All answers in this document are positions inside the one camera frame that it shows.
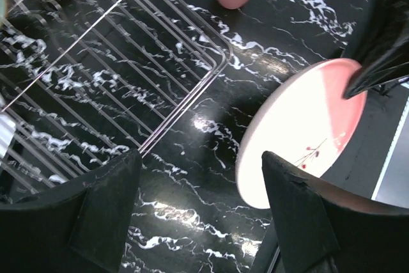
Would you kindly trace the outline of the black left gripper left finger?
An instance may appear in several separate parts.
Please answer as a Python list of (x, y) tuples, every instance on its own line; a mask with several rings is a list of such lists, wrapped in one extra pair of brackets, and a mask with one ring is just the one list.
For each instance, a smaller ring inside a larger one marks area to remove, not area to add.
[(140, 174), (141, 154), (131, 150), (1, 204), (1, 272), (118, 272)]

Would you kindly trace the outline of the wire dish rack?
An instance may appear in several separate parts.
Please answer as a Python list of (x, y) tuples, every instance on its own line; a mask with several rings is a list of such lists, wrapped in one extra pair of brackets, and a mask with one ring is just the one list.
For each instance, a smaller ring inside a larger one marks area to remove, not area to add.
[(148, 152), (231, 57), (184, 0), (1, 0), (1, 200)]

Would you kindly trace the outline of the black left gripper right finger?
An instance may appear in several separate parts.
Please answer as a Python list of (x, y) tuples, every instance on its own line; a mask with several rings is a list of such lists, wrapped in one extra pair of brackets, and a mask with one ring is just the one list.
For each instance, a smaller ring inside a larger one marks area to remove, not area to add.
[(408, 209), (317, 178), (272, 152), (262, 172), (286, 272), (408, 272)]

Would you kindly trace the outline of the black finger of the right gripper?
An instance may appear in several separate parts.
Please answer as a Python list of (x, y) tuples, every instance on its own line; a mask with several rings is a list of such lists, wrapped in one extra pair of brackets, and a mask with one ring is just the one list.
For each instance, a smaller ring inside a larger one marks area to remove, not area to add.
[(361, 65), (345, 99), (408, 77), (408, 0), (368, 0), (343, 52)]

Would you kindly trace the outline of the black marble pattern mat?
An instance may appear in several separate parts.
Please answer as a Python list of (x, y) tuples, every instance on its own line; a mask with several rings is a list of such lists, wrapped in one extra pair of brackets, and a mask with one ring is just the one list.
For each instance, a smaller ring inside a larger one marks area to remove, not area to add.
[(184, 0), (227, 41), (214, 81), (148, 152), (120, 272), (252, 272), (271, 215), (235, 181), (245, 130), (288, 77), (344, 51), (368, 0)]

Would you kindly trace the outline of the pink cream floral plate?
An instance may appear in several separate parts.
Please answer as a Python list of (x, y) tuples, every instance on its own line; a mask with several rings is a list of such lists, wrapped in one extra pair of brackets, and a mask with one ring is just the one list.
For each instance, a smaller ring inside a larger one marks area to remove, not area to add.
[(235, 163), (238, 192), (251, 207), (268, 209), (261, 156), (274, 152), (321, 177), (350, 141), (367, 93), (343, 93), (360, 64), (352, 59), (321, 61), (290, 77), (258, 109), (242, 137)]

